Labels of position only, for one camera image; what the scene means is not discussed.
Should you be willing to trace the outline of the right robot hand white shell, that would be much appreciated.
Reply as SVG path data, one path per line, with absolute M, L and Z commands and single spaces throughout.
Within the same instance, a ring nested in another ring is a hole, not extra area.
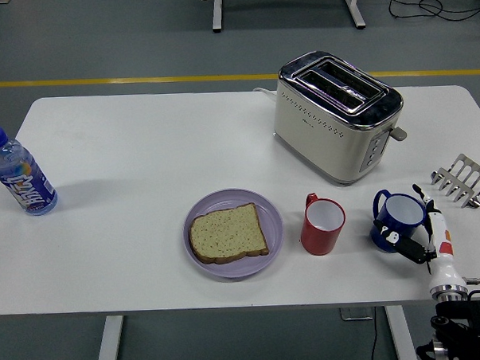
M 426 264 L 434 299 L 462 299 L 467 288 L 454 266 L 451 233 L 443 212 L 420 186 L 414 184 L 412 189 L 418 198 L 387 190 L 376 193 L 370 238 L 384 252 L 399 253 L 411 262 Z

